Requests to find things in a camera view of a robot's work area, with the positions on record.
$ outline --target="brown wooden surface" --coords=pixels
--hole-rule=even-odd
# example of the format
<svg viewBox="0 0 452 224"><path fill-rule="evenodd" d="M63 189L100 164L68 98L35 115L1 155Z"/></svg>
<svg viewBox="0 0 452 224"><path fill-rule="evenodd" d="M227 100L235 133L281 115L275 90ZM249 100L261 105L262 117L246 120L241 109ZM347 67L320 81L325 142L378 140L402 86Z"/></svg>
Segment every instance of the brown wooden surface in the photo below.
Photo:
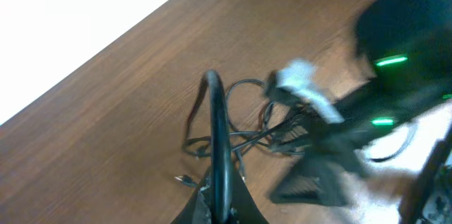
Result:
<svg viewBox="0 0 452 224"><path fill-rule="evenodd" d="M304 57L320 66L317 82L341 96L359 83L348 66L350 28L371 1L168 1L1 126L0 223L170 222L192 192L174 176L199 178L208 164L180 151L202 73L215 69L228 86ZM258 89L237 90L230 112L241 128L256 126L262 100ZM204 105L195 135L208 134L208 119ZM320 206L267 200L292 161L256 149L245 156L263 215L337 223ZM357 220L368 223L370 213Z"/></svg>

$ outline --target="white background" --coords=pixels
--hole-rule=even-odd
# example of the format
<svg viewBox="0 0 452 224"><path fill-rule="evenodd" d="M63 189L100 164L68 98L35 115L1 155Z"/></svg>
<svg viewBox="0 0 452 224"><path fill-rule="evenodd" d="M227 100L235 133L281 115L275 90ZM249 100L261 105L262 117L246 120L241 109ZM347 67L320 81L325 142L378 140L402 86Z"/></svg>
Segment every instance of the white background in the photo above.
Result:
<svg viewBox="0 0 452 224"><path fill-rule="evenodd" d="M0 124L167 0L0 0Z"/></svg>

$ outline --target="floor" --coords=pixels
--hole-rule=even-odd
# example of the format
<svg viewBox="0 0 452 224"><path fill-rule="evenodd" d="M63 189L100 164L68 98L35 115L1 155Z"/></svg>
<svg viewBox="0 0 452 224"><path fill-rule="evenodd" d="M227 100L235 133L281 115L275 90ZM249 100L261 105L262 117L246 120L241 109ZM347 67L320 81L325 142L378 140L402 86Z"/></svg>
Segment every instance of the floor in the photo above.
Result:
<svg viewBox="0 0 452 224"><path fill-rule="evenodd" d="M371 1L168 1L0 127L0 223L169 223L193 191L174 176L198 179L208 166L180 151L202 73L215 69L228 86L303 57L340 97L362 82L351 26ZM237 89L231 117L254 128L263 101L259 89ZM421 118L417 137L432 145L451 113L446 105ZM204 105L194 135L208 133ZM339 211L356 223L397 223L400 195L429 153L419 140L410 149L402 162L373 166L367 183L344 175L355 204ZM294 159L253 150L244 161L270 223L340 223L331 209L268 200Z"/></svg>

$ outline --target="green light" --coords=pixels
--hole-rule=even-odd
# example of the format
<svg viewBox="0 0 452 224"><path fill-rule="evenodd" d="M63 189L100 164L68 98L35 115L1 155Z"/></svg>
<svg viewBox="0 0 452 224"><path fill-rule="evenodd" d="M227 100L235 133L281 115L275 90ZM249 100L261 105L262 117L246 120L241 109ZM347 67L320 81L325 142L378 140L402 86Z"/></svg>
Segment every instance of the green light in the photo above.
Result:
<svg viewBox="0 0 452 224"><path fill-rule="evenodd" d="M376 65L377 66L385 66L385 65L399 63L399 62L406 61L406 60L408 60L408 58L407 58L407 56L405 54L403 54L403 55L395 55L395 56L392 56L392 57L388 57L388 58L384 58L384 59L378 60Z"/></svg>
<svg viewBox="0 0 452 224"><path fill-rule="evenodd" d="M377 118L377 119L373 119L372 120L372 124L373 125L393 125L394 124L394 120L390 119L390 118Z"/></svg>

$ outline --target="glowing green indicator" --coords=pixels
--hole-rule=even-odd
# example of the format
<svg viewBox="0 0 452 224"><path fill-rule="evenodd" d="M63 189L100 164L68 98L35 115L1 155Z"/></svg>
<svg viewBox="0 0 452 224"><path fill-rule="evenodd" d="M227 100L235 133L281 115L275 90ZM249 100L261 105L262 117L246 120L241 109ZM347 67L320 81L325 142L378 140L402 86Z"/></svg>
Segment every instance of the glowing green indicator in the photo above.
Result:
<svg viewBox="0 0 452 224"><path fill-rule="evenodd" d="M377 61L376 65L377 66L385 66L385 65L395 64L395 63L399 63L399 62L406 61L406 60L408 60L406 55L396 55L393 57L380 59Z"/></svg>
<svg viewBox="0 0 452 224"><path fill-rule="evenodd" d="M373 125L393 125L394 124L394 120L390 119L390 118L377 118L377 119L373 119L372 120L372 124Z"/></svg>

